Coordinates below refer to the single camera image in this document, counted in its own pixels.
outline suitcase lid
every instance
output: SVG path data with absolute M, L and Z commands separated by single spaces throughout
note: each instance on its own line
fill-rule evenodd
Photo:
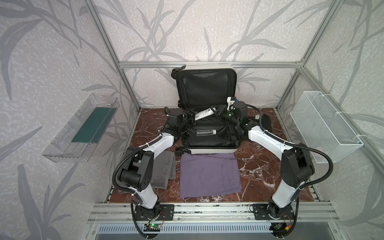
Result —
M 172 71 L 172 77 L 183 109 L 226 105 L 227 97 L 235 96 L 237 74 L 229 64 L 186 65 Z

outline red marble tabletop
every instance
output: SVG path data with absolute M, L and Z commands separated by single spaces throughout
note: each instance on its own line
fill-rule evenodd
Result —
M 254 116 L 256 110 L 248 109 L 248 115 Z M 273 108 L 263 108 L 263 114 L 270 116 L 272 132 L 279 137 L 286 139 L 280 122 Z M 158 136 L 157 131 L 164 125 L 166 116 L 163 109 L 142 109 L 138 123 L 133 134 L 131 145 L 139 146 Z M 169 151 L 175 151 L 177 146 L 181 146 L 181 140 Z M 193 197 L 181 199 L 179 197 L 180 186 L 180 157 L 176 156 L 176 179 L 168 181 L 168 188 L 154 189 L 159 196 L 160 202 L 267 202 L 276 191 L 281 181 L 280 160 L 270 151 L 252 141 L 242 141 L 239 149 L 235 152 L 238 166 L 240 169 L 240 179 L 243 190 L 240 193 Z M 130 194 L 119 194 L 113 190 L 110 202 L 129 202 Z M 313 201 L 308 188 L 301 191 L 301 201 Z

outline open suitcase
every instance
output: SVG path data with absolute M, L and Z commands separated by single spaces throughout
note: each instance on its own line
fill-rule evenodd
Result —
M 178 106 L 196 112 L 225 104 L 235 96 L 237 75 L 229 64 L 187 65 L 172 71 L 179 92 Z M 215 135 L 196 136 L 197 130 L 215 129 Z M 231 124 L 215 115 L 195 121 L 182 133 L 182 144 L 191 154 L 232 153 L 241 143 L 241 136 Z

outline transparent bin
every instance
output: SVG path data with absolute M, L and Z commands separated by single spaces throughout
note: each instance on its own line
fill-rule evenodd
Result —
M 306 145 L 325 152 L 333 162 L 363 146 L 359 136 L 320 91 L 304 91 L 291 117 Z M 317 163 L 327 163 L 323 156 L 311 153 Z
M 53 162 L 87 162 L 119 106 L 116 97 L 91 94 L 43 156 Z

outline leaf pattern wallpaper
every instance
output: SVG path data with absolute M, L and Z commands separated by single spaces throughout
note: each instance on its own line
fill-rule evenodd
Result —
M 0 1 L 0 239 L 78 239 L 137 116 L 83 1 Z M 120 108 L 87 163 L 41 154 L 89 94 Z
M 331 0 L 94 2 L 119 61 L 299 61 Z M 177 106 L 171 70 L 125 69 L 142 107 Z M 236 71 L 239 99 L 275 107 L 294 69 Z
M 313 76 L 384 153 L 383 44 L 384 1 L 346 0 L 306 64 Z M 279 110 L 289 135 L 301 135 L 289 113 L 303 91 L 313 90 L 300 77 Z M 327 170 L 315 163 L 314 179 Z M 332 176 L 316 184 L 330 200 L 352 240 L 384 235 L 384 176 L 361 149 L 334 164 Z

